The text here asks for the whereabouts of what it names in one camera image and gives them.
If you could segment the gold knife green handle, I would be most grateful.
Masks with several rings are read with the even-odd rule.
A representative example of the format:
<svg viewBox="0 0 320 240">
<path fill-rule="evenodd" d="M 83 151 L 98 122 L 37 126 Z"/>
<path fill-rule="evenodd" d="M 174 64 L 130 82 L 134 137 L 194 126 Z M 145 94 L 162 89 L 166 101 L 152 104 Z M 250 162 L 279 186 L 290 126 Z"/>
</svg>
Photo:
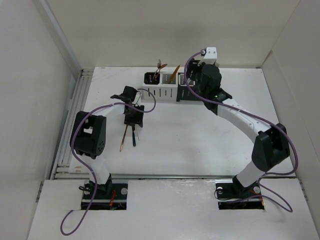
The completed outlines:
<svg viewBox="0 0 320 240">
<path fill-rule="evenodd" d="M 131 126 L 131 129 L 132 129 L 132 145 L 133 145 L 133 147 L 136 147 L 136 145 L 137 145 L 137 143 L 136 143 L 136 128 L 135 128 L 134 124 Z"/>
<path fill-rule="evenodd" d="M 173 71 L 173 73 L 171 74 L 171 77 L 170 77 L 170 79 L 169 79 L 169 84 L 171 84 L 171 83 L 173 82 L 173 80 L 175 79 L 176 74 L 177 74 L 177 72 L 179 71 L 180 67 L 181 67 L 181 66 L 178 65 L 178 66 L 175 68 L 175 70 Z"/>
</svg>

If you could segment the silver metal spoon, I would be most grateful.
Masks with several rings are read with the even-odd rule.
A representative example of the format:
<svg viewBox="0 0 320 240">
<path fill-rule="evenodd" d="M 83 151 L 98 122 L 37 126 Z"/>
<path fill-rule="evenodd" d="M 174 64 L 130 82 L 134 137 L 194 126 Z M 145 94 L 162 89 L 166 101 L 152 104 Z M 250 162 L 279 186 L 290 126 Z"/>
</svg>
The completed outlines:
<svg viewBox="0 0 320 240">
<path fill-rule="evenodd" d="M 161 69 L 161 65 L 162 65 L 162 62 L 161 62 L 161 60 L 160 60 L 160 59 L 158 59 L 158 62 L 157 62 L 157 69 L 156 69 L 156 71 L 155 71 L 155 73 L 154 73 L 154 75 L 153 75 L 153 80 L 155 80 L 155 79 L 156 79 L 156 77 L 157 77 L 157 75 L 159 74 L 160 69 Z"/>
</svg>

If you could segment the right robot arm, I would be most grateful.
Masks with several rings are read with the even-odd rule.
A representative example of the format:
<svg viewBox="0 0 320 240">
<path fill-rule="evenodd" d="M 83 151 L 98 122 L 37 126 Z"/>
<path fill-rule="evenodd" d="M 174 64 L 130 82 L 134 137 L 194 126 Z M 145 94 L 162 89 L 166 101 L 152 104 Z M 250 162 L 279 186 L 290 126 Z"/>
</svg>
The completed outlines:
<svg viewBox="0 0 320 240">
<path fill-rule="evenodd" d="M 246 112 L 233 97 L 221 88 L 222 75 L 215 64 L 191 58 L 184 70 L 185 83 L 192 94 L 215 115 L 241 130 L 253 143 L 251 161 L 231 183 L 220 186 L 228 199 L 248 197 L 258 179 L 290 156 L 286 128 L 278 123 L 267 123 Z"/>
</svg>

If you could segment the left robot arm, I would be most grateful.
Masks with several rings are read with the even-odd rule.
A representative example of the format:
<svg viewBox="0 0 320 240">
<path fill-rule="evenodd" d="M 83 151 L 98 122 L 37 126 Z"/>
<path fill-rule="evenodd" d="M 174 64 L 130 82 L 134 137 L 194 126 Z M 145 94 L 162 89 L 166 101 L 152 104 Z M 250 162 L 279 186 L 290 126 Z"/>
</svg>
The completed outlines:
<svg viewBox="0 0 320 240">
<path fill-rule="evenodd" d="M 116 193 L 110 171 L 107 169 L 102 153 L 107 144 L 107 120 L 124 115 L 125 131 L 131 128 L 132 144 L 136 146 L 136 126 L 143 127 L 145 106 L 139 105 L 141 89 L 125 86 L 121 94 L 114 94 L 115 103 L 76 114 L 70 137 L 73 156 L 89 171 L 89 183 L 80 189 L 88 197 L 106 199 Z"/>
</svg>

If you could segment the white slotted insert bin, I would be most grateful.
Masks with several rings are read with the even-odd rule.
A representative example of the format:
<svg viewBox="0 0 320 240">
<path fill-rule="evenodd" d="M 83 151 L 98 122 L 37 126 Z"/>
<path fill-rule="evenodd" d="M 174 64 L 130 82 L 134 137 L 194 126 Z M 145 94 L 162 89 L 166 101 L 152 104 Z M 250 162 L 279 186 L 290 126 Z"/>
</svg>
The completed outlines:
<svg viewBox="0 0 320 240">
<path fill-rule="evenodd" d="M 190 80 L 190 79 L 187 82 L 188 82 L 189 86 L 194 86 L 195 85 L 195 82 Z M 178 74 L 178 84 L 181 85 L 181 86 L 185 86 L 186 85 L 185 76 L 184 76 L 184 74 L 182 72 L 180 72 Z"/>
</svg>

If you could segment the black insert bin left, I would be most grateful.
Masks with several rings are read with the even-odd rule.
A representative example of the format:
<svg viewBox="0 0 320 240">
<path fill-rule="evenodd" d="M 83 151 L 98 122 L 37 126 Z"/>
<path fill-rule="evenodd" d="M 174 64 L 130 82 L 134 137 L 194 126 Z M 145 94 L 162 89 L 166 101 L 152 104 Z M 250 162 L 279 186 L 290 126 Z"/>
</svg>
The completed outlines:
<svg viewBox="0 0 320 240">
<path fill-rule="evenodd" d="M 146 72 L 143 82 L 146 85 L 158 85 L 160 83 L 160 74 L 156 72 Z"/>
</svg>

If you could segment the black utensil holder frame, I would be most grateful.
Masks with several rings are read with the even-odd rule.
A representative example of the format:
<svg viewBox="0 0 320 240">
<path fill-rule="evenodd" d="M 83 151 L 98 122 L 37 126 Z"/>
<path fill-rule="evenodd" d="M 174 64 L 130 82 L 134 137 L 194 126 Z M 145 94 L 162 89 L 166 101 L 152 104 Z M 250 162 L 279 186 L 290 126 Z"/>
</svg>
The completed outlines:
<svg viewBox="0 0 320 240">
<path fill-rule="evenodd" d="M 200 99 L 194 96 L 186 85 L 179 85 L 179 77 L 178 77 L 178 85 L 177 85 L 177 96 L 176 101 L 200 101 Z"/>
</svg>

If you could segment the white utensil holder frame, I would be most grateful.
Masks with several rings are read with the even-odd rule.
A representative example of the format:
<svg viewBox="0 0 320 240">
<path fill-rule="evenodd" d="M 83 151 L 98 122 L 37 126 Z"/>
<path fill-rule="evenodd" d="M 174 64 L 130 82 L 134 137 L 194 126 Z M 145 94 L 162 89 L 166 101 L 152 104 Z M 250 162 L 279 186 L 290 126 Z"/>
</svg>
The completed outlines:
<svg viewBox="0 0 320 240">
<path fill-rule="evenodd" d="M 177 84 L 142 84 L 142 88 L 151 92 L 157 102 L 175 102 L 177 100 Z"/>
</svg>

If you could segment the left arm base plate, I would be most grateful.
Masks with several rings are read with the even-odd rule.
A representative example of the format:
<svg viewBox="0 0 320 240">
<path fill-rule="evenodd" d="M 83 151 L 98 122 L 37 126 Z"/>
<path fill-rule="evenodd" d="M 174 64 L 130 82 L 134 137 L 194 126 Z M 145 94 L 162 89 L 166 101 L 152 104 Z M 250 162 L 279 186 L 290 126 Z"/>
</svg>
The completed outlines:
<svg viewBox="0 0 320 240">
<path fill-rule="evenodd" d="M 79 186 L 82 191 L 81 210 L 86 210 L 94 193 L 95 184 L 92 181 Z M 128 184 L 99 184 L 89 210 L 122 211 L 127 209 Z"/>
</svg>

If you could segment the aluminium rail front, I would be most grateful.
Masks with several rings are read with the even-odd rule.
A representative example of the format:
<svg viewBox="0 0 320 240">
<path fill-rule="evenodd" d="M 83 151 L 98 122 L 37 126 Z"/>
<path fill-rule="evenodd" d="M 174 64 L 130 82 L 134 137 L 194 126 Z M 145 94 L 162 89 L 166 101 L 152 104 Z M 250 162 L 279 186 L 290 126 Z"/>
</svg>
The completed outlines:
<svg viewBox="0 0 320 240">
<path fill-rule="evenodd" d="M 231 175 L 172 175 L 172 174 L 111 174 L 113 179 L 126 180 L 177 180 L 177 179 L 231 179 Z M 51 180 L 89 179 L 88 173 L 58 172 L 51 176 Z"/>
</svg>

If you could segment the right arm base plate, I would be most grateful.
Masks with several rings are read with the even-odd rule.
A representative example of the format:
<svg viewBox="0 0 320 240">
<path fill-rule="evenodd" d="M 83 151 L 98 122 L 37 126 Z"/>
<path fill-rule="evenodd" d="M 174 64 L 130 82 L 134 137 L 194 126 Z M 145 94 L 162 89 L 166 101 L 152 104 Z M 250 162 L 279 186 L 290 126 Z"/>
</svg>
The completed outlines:
<svg viewBox="0 0 320 240">
<path fill-rule="evenodd" d="M 214 196 L 219 210 L 264 210 L 261 188 L 258 183 L 238 188 L 233 182 L 217 182 Z"/>
</svg>

